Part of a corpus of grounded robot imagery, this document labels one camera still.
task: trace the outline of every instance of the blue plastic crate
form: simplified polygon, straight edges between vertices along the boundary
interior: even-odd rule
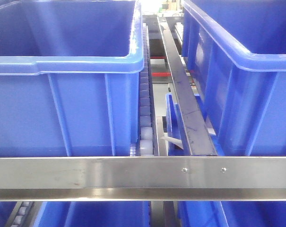
[[[286,227],[286,201],[182,201],[183,227]]]
[[[149,227],[149,202],[44,202],[33,227]]]
[[[182,54],[226,155],[286,156],[286,0],[185,0]]]
[[[144,67],[140,3],[7,2],[0,1],[0,157],[128,155]]]
[[[15,204],[16,202],[0,202],[0,227],[5,227]]]

